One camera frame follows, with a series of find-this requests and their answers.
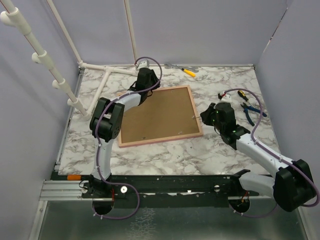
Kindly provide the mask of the pink picture frame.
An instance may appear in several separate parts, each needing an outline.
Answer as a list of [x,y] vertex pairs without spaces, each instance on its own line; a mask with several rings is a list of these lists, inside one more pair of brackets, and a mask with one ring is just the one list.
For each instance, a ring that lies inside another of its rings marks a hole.
[[189,85],[161,87],[141,105],[123,115],[120,148],[136,147],[203,136]]

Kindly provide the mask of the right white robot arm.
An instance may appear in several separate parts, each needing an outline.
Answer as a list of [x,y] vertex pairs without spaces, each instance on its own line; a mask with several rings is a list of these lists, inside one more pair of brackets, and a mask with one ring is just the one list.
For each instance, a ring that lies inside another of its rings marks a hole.
[[254,191],[273,198],[287,212],[305,206],[319,196],[307,162],[292,160],[253,139],[247,128],[237,124],[235,111],[229,102],[211,103],[200,118],[203,124],[218,131],[225,144],[253,159],[270,175],[243,171],[229,184],[234,195]]

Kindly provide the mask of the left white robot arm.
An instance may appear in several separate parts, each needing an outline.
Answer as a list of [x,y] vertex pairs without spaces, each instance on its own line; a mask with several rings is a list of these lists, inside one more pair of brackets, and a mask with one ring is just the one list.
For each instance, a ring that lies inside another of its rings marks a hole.
[[154,70],[143,67],[130,88],[114,99],[101,97],[94,109],[89,128],[95,141],[95,161],[92,175],[107,180],[111,176],[111,153],[114,139],[119,135],[124,113],[141,105],[148,93],[160,87],[161,79]]

